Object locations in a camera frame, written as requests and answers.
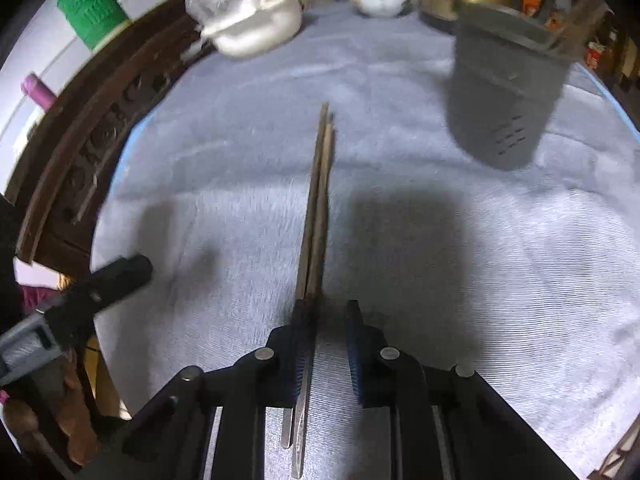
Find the green mug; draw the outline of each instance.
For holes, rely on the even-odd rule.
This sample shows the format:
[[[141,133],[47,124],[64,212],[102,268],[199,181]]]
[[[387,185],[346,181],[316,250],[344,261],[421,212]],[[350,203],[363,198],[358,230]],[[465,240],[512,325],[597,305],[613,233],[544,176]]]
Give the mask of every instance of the green mug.
[[[112,30],[129,21],[118,0],[58,0],[58,8],[92,50]]]

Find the gray plastic cup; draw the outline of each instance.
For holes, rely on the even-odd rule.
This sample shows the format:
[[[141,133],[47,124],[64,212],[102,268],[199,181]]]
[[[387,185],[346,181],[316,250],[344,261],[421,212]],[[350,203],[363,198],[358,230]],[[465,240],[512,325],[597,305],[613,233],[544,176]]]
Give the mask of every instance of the gray plastic cup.
[[[532,161],[574,60],[544,47],[551,35],[513,9],[461,8],[447,122],[477,160],[500,170]]]

